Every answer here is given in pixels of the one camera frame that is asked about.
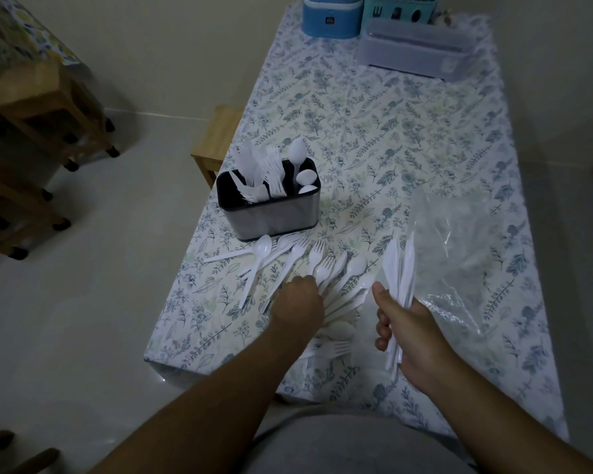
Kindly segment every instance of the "wooden chair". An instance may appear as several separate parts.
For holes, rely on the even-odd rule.
[[[202,142],[191,154],[211,188],[243,114],[244,110],[241,108],[226,105],[216,107]]]
[[[76,159],[119,152],[108,133],[114,125],[95,98],[53,60],[9,68],[0,75],[0,114],[69,171]]]
[[[0,451],[11,445],[15,434],[8,430],[0,431]],[[52,466],[59,458],[59,450],[51,447],[24,461],[6,474],[37,474]]]
[[[71,226],[48,205],[52,195],[31,182],[0,166],[0,253],[9,258],[23,260],[28,250],[17,246],[35,231],[51,225],[55,231],[63,231]],[[2,215],[5,203],[20,208],[26,218],[12,232],[6,232],[11,223]]]

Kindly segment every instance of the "left hand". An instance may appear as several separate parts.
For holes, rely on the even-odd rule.
[[[278,291],[270,311],[270,327],[287,327],[292,336],[309,342],[323,326],[325,308],[312,276],[296,276]]]

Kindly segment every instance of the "table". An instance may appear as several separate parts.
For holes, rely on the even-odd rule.
[[[488,359],[482,373],[568,439],[489,19],[459,18],[460,28],[477,41],[472,74],[460,83],[358,66],[356,40],[312,39],[300,23],[301,5],[289,6],[234,145],[250,139],[285,149],[305,136],[323,183],[321,219],[312,238],[324,239],[336,254],[363,254],[371,269],[380,267],[388,236],[404,238],[413,189],[423,184],[448,197],[487,191],[501,217],[503,246],[486,278],[484,319],[490,345],[500,347],[507,362]],[[222,170],[233,164],[229,153]],[[147,361],[209,374],[268,326],[268,314],[259,307],[278,262],[262,271],[242,311],[237,304],[243,282],[236,274],[250,256],[202,264],[205,256],[242,246],[214,188],[150,339]],[[306,269],[297,263],[293,272]],[[303,363],[292,367],[279,393],[371,409],[453,435],[430,400],[403,377],[382,379],[349,365],[349,356],[324,366]]]

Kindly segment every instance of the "blue container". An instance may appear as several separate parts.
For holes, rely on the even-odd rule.
[[[372,18],[427,24],[439,0],[365,0],[362,30]]]
[[[306,35],[317,38],[347,39],[360,34],[365,0],[303,0]]]

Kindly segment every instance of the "cutlery holder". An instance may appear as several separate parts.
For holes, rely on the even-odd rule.
[[[294,167],[290,161],[283,161],[286,176],[283,189],[286,198],[271,198],[263,203],[250,204],[241,197],[228,172],[221,173],[215,186],[217,202],[228,220],[235,236],[240,241],[253,241],[265,234],[278,236],[294,231],[310,229],[319,221],[321,180],[317,178],[316,190],[302,195],[296,194],[292,185]],[[311,159],[306,159],[299,171],[311,169],[318,175]],[[245,183],[238,170],[233,171]]]

